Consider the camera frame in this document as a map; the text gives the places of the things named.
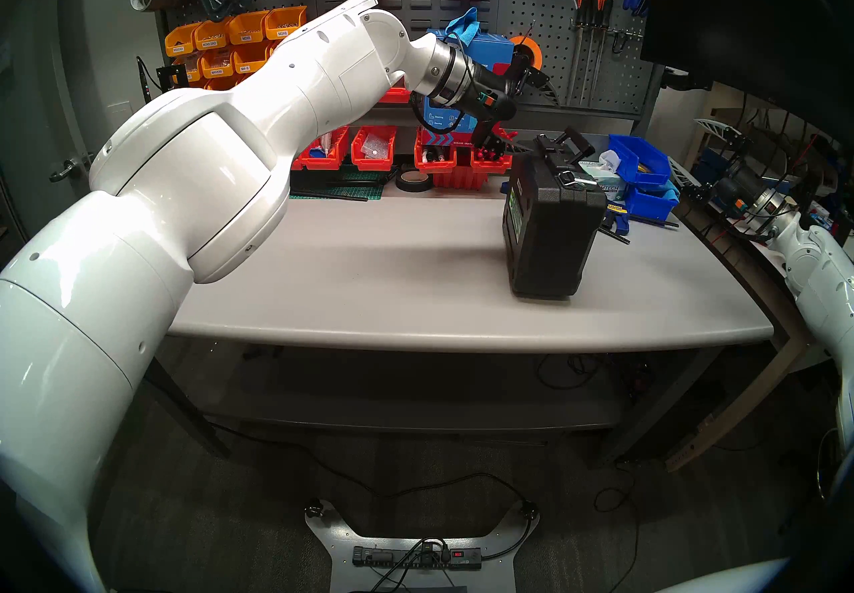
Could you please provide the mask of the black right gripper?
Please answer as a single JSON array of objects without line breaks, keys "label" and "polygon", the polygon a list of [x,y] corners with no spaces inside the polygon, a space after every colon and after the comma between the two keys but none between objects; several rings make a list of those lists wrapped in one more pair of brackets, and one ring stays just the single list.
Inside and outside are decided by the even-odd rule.
[{"label": "black right gripper", "polygon": [[667,158],[671,183],[682,191],[694,187],[696,179],[727,218],[739,221],[748,232],[773,232],[784,211],[784,195],[747,163],[752,142],[719,120],[694,122],[722,140],[723,147],[718,152],[707,148],[700,155],[694,177],[674,158]]}]

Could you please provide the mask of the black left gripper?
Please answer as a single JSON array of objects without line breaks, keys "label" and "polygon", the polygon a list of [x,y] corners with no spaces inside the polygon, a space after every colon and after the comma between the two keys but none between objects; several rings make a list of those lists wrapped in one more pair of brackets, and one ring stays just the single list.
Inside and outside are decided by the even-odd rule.
[{"label": "black left gripper", "polygon": [[559,106],[556,91],[545,74],[540,74],[525,54],[514,53],[510,65],[504,74],[485,68],[478,63],[471,64],[467,74],[469,84],[460,98],[460,110],[476,121],[471,134],[471,145],[482,155],[505,155],[508,146],[513,148],[534,148],[531,140],[519,138],[517,131],[494,128],[512,120],[517,114],[517,97],[526,85],[534,86],[550,103]]}]

